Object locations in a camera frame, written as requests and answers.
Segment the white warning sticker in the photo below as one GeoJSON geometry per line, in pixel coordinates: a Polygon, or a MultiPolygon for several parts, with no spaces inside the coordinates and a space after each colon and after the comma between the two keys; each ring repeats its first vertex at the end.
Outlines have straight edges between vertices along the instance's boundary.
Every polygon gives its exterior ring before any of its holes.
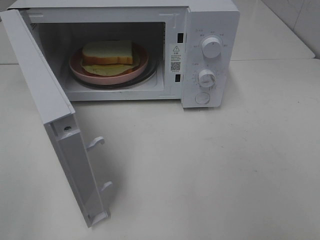
{"type": "Polygon", "coordinates": [[[183,60],[183,48],[179,44],[170,45],[170,71],[173,73],[179,73],[182,69],[182,60],[183,60]]]}

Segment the white lower microwave knob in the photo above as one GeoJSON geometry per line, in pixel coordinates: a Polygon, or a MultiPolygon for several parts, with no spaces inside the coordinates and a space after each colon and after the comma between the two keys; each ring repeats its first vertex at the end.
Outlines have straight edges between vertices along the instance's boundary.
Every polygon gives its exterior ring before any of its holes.
{"type": "Polygon", "coordinates": [[[211,88],[216,83],[216,76],[211,70],[203,69],[198,74],[198,83],[202,88],[211,88]]]}

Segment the white bread sandwich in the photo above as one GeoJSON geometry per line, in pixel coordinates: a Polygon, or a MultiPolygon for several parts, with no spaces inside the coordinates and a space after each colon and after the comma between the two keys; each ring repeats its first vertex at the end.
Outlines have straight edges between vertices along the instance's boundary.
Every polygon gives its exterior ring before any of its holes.
{"type": "Polygon", "coordinates": [[[87,43],[81,51],[81,67],[88,73],[112,77],[140,65],[139,53],[130,40],[105,40],[87,43]]]}

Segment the white microwave knob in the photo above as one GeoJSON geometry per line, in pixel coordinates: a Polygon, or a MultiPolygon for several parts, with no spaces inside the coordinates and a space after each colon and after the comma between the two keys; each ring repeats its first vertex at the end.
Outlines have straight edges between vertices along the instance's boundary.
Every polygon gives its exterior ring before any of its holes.
{"type": "Polygon", "coordinates": [[[198,74],[198,83],[202,88],[211,88],[216,83],[216,76],[211,70],[203,69],[198,74]]]}
{"type": "Polygon", "coordinates": [[[202,41],[201,48],[206,58],[213,59],[221,53],[222,43],[217,37],[211,36],[202,41]]]}

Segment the white microwave oven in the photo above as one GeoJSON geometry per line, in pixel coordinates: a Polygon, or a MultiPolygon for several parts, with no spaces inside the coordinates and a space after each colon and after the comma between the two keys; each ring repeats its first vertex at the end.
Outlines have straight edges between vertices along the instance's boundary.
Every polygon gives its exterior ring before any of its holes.
{"type": "Polygon", "coordinates": [[[70,102],[179,99],[184,108],[218,107],[222,102],[240,12],[231,0],[18,0],[8,10],[28,15],[31,34],[70,102]],[[221,53],[207,58],[202,42],[217,37],[221,53]],[[154,75],[131,87],[97,89],[79,84],[70,57],[95,41],[128,40],[158,61],[154,75]],[[181,72],[170,70],[170,45],[182,46],[181,72]],[[210,70],[215,84],[199,85],[210,70]],[[195,97],[208,93],[210,101],[195,97]]]}

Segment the pink round plate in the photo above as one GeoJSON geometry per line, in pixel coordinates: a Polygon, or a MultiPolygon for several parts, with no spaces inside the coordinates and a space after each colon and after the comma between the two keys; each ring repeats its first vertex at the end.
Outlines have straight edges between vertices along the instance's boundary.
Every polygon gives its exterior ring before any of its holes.
{"type": "Polygon", "coordinates": [[[83,59],[83,49],[79,48],[69,59],[69,68],[86,84],[115,86],[128,83],[139,77],[150,61],[149,53],[139,44],[132,44],[132,64],[88,64],[83,59]]]}

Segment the white microwave door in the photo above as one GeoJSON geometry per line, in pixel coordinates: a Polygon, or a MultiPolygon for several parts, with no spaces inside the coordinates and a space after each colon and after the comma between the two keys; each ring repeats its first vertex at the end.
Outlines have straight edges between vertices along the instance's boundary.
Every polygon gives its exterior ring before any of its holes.
{"type": "Polygon", "coordinates": [[[97,184],[88,156],[105,140],[99,136],[84,143],[76,111],[34,39],[28,15],[12,9],[1,12],[0,17],[43,126],[90,228],[110,216],[101,196],[104,189],[97,184]]]}

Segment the white upper microwave knob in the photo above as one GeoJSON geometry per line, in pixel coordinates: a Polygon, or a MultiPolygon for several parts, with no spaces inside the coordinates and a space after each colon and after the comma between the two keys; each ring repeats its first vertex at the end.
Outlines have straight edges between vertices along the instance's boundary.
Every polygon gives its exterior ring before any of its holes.
{"type": "Polygon", "coordinates": [[[206,58],[213,59],[221,53],[222,43],[217,37],[211,36],[202,41],[201,48],[206,58]]]}

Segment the glass microwave turntable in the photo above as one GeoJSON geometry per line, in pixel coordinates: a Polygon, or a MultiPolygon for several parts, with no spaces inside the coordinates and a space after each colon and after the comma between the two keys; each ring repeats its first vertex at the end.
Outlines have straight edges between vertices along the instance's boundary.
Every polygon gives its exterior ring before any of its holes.
{"type": "Polygon", "coordinates": [[[69,70],[73,79],[79,84],[93,89],[123,89],[137,85],[156,72],[159,62],[142,60],[141,63],[115,76],[100,76],[86,72],[81,66],[81,58],[72,56],[69,60],[69,70]]]}

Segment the round door release button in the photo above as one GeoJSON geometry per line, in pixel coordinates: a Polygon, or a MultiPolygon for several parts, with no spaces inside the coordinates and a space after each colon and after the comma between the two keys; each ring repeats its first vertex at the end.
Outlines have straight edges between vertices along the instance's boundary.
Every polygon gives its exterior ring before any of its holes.
{"type": "Polygon", "coordinates": [[[210,101],[210,95],[206,92],[198,93],[195,96],[195,102],[200,105],[207,104],[210,101]]]}

